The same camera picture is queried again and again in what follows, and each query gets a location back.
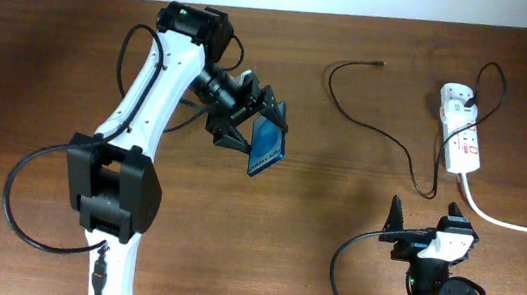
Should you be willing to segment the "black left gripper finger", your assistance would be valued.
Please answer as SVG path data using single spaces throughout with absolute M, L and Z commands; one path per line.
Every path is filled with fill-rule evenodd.
M 213 143 L 217 147 L 237 150 L 247 155 L 251 152 L 251 145 L 230 123 L 222 123 L 213 130 Z
M 273 89 L 270 85 L 266 85 L 261 90 L 262 97 L 260 98 L 260 114 L 271 121 L 275 126 L 281 128 L 284 132 L 288 132 L 289 128 L 285 115 L 280 111 L 280 105 L 276 101 Z

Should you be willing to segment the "blue Galaxy smartphone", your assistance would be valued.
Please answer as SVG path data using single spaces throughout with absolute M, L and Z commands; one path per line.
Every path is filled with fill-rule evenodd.
M 259 116 L 253 122 L 248 176 L 255 176 L 285 157 L 285 131 Z

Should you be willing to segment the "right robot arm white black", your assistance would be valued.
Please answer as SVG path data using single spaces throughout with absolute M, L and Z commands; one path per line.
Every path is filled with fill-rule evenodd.
M 381 242 L 393 244 L 390 257 L 408 264 L 405 286 L 408 295 L 486 295 L 483 287 L 450 268 L 468 259 L 479 237 L 456 203 L 434 227 L 407 230 L 401 199 L 392 198 Z

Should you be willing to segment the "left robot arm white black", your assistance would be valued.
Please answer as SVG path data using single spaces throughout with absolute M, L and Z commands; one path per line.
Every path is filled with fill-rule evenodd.
M 94 135 L 75 134 L 67 152 L 69 202 L 91 249 L 87 295 L 134 295 L 139 242 L 162 199 L 156 149 L 185 91 L 205 105 L 214 145 L 247 155 L 248 175 L 285 156 L 286 104 L 251 70 L 233 77 L 219 67 L 236 37 L 226 13 L 172 2 L 152 37 L 119 106 Z

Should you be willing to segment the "white USB charger plug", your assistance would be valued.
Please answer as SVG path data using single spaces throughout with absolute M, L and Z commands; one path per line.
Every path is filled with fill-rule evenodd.
M 477 120 L 477 111 L 478 108 L 475 105 L 466 107 L 461 100 L 451 98 L 442 102 L 440 119 L 445 124 L 472 124 Z

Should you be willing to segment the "white power strip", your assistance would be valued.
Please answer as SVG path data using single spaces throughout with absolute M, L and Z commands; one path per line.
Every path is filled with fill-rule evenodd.
M 455 98 L 461 100 L 466 107 L 472 107 L 475 105 L 470 102 L 473 95 L 472 89 L 464 84 L 446 83 L 441 88 L 440 103 Z M 452 174 L 470 173 L 480 168 L 478 134 L 473 127 L 474 123 L 454 125 L 442 122 L 443 138 L 446 141 L 445 169 Z

